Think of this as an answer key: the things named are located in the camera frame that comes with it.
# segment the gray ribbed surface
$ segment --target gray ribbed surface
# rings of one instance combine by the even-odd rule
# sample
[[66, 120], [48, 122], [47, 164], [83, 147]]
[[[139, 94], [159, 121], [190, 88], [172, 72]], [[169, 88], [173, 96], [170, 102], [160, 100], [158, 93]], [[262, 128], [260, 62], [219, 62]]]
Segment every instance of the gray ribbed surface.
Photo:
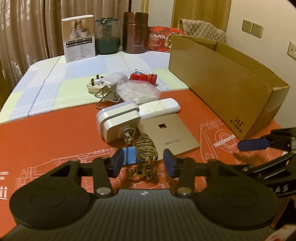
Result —
[[56, 230], [16, 227], [3, 241], [260, 241], [273, 232], [233, 231], [208, 221], [189, 199], [170, 190], [121, 189], [112, 198], [99, 199], [78, 222]]

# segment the metal screw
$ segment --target metal screw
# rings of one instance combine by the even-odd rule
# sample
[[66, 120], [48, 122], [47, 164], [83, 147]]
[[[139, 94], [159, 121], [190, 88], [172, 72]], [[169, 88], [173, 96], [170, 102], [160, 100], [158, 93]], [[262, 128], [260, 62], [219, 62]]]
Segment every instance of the metal screw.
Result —
[[102, 188], [98, 188], [96, 190], [96, 192], [99, 194], [99, 195], [108, 195], [110, 192], [111, 192], [111, 189], [110, 188], [107, 188], [107, 187], [102, 187]]
[[182, 188], [179, 188], [179, 189], [177, 190], [177, 192], [178, 192], [179, 194], [181, 194], [182, 196], [187, 196], [187, 195], [191, 194], [192, 191], [191, 191], [190, 188], [182, 187]]

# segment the table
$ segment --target table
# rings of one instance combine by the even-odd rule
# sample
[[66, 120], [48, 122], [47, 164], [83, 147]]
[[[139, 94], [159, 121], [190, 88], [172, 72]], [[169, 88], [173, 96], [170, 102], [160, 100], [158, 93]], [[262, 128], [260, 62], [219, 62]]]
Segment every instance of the table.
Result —
[[64, 108], [96, 103], [99, 99], [89, 94], [86, 85], [97, 74], [123, 72], [130, 76], [135, 69], [153, 71], [157, 76], [157, 88], [161, 91], [188, 89], [168, 70], [170, 54], [147, 51], [143, 54], [97, 55], [71, 63], [65, 56], [39, 61], [33, 64], [0, 112], [0, 123]]
[[[238, 139], [215, 147], [213, 144], [232, 135], [232, 131], [212, 110], [190, 90], [161, 93], [161, 98], [174, 98], [181, 106], [178, 116], [201, 144], [199, 150], [187, 154], [197, 162], [217, 158], [227, 164], [262, 164], [280, 155], [282, 151], [267, 149], [253, 152], [238, 152]], [[98, 134], [95, 104], [57, 110], [27, 117], [0, 125], [0, 188], [2, 207], [0, 237], [15, 226], [9, 212], [9, 198], [15, 190], [34, 180], [68, 159], [77, 158], [90, 162], [98, 156], [111, 156], [118, 146], [105, 143]], [[254, 137], [279, 128], [272, 121]], [[168, 177], [163, 163], [159, 163], [159, 182], [126, 179], [127, 168], [123, 168], [116, 179], [111, 179], [114, 189], [126, 188], [170, 188], [177, 180]], [[93, 191], [92, 180], [83, 179], [82, 186]], [[206, 187], [203, 177], [196, 177], [196, 191]]]

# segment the checkered tablecloth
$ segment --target checkered tablecloth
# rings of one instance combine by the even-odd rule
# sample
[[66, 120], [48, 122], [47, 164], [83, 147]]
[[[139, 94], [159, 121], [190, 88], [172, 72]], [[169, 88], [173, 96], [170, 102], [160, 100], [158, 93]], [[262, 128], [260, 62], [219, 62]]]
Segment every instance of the checkered tablecloth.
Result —
[[168, 70], [169, 58], [169, 53], [127, 54], [120, 51], [67, 64], [65, 56], [39, 61], [28, 69], [14, 88], [0, 112], [0, 123], [98, 102], [86, 87], [97, 74], [106, 76], [123, 72], [129, 76], [135, 69], [152, 70], [158, 75], [159, 90], [188, 89]]

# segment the cardboard box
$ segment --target cardboard box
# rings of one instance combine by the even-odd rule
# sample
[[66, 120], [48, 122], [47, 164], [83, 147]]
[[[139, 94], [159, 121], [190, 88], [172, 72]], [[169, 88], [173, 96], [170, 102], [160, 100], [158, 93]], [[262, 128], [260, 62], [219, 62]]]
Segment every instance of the cardboard box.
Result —
[[66, 63], [96, 56], [93, 15], [63, 18], [62, 36]]
[[147, 133], [154, 142], [158, 160], [163, 159], [166, 148], [174, 155], [182, 155], [200, 146], [177, 114], [141, 120], [138, 129], [140, 133]]
[[240, 140], [274, 118], [290, 89], [270, 69], [247, 55], [220, 42], [192, 36], [174, 35], [169, 70]]

